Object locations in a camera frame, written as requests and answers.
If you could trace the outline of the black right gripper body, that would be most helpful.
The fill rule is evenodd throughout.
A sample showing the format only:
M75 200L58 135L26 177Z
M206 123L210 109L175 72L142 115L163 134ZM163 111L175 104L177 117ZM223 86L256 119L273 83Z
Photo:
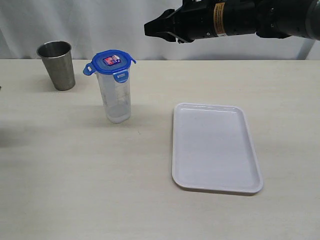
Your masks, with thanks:
M214 0L184 0L174 14L174 34L178 43L215 37Z

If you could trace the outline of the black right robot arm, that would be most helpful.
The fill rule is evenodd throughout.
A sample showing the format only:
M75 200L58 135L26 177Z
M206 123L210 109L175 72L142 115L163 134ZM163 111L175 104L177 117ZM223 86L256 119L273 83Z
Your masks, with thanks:
M256 34L260 38L320 39L318 0L184 0L144 25L148 37L192 43Z

